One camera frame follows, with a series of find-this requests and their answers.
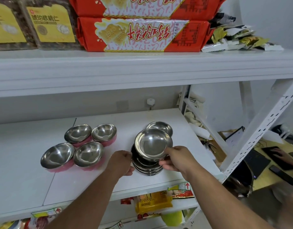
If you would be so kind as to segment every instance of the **red packaging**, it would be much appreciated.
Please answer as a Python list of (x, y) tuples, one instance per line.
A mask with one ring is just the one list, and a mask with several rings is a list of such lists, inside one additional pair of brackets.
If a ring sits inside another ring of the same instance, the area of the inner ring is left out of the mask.
[(199, 52), (213, 30), (207, 21), (78, 18), (88, 52)]
[(70, 0), (79, 17), (211, 20), (225, 0)]

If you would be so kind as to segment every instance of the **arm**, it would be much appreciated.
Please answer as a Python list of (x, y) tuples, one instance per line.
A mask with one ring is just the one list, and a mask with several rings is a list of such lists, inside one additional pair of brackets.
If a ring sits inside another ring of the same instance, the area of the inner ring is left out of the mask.
[(271, 151), (279, 153), (280, 156), (277, 155), (277, 154), (274, 154), (274, 156), (277, 157), (277, 158), (280, 158), (282, 161), (284, 161), (284, 162), (286, 162), (286, 163), (288, 163), (288, 164), (293, 166), (293, 157), (290, 156), (288, 153), (286, 153), (284, 150), (272, 149)]
[(166, 149), (164, 169), (180, 171), (190, 182), (196, 199), (213, 229), (273, 229), (265, 220), (236, 199), (206, 171), (183, 146)]
[(119, 178), (123, 175), (132, 175), (133, 170), (134, 168), (131, 167), (131, 154), (123, 150), (116, 151), (111, 156), (103, 173), (72, 204), (61, 212), (46, 229), (98, 228)]

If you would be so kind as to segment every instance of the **yellow label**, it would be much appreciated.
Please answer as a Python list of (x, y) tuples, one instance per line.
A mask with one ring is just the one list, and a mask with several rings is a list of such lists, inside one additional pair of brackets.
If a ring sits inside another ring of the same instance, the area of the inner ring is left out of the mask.
[(0, 4), (0, 43), (27, 42), (12, 10)]
[(41, 42), (75, 42), (72, 26), (65, 7), (57, 4), (27, 7)]

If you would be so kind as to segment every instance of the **biscuit package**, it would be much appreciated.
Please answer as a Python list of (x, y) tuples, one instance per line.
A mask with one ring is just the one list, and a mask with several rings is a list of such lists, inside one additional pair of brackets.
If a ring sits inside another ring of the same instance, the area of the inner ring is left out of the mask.
[(78, 18), (88, 52), (199, 52), (213, 34), (207, 21)]
[(225, 0), (70, 0), (79, 17), (211, 20)]
[(0, 0), (0, 51), (35, 48), (32, 33), (17, 0)]
[(23, 13), (42, 50), (79, 50), (76, 19), (68, 0), (20, 0)]

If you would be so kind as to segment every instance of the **wooden desk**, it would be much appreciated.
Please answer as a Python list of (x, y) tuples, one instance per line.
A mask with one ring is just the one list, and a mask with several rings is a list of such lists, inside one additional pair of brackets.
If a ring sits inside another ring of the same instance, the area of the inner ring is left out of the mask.
[[(283, 140), (283, 142), (284, 142), (284, 144), (280, 144), (280, 143), (273, 142), (273, 141), (267, 141), (262, 138), (255, 145), (254, 149), (256, 151), (258, 151), (259, 153), (261, 153), (262, 155), (264, 155), (268, 159), (270, 159), (270, 158), (267, 156), (266, 153), (263, 152), (262, 148), (278, 146), (280, 149), (284, 150), (286, 153), (293, 152), (293, 145), (286, 142), (285, 140)], [(261, 189), (261, 188), (264, 188), (264, 187), (267, 187), (267, 186), (271, 186), (271, 185), (276, 184), (280, 181), (283, 181), (280, 177), (278, 177), (277, 175), (275, 175), (274, 173), (272, 173), (269, 170), (269, 167), (271, 165), (278, 166), (274, 161), (271, 160), (270, 164), (264, 169), (264, 171), (261, 173), (261, 175), (256, 180), (253, 181), (253, 190), (254, 191)], [(282, 171), (284, 171), (285, 173), (287, 173), (288, 175), (293, 177), (293, 170), (289, 170), (289, 171), (282, 170)]]

